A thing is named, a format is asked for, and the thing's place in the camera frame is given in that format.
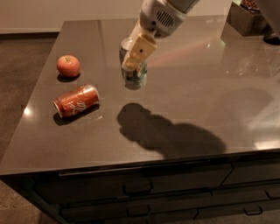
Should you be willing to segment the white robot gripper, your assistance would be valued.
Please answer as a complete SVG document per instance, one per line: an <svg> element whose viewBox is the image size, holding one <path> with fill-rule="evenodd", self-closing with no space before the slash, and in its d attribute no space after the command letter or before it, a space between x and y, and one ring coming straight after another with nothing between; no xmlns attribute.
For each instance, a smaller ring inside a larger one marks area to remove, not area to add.
<svg viewBox="0 0 280 224"><path fill-rule="evenodd" d="M171 36L184 22L187 0L143 0L140 10L140 25L134 30L131 46L126 52L122 69L133 71L157 48L156 38Z"/></svg>

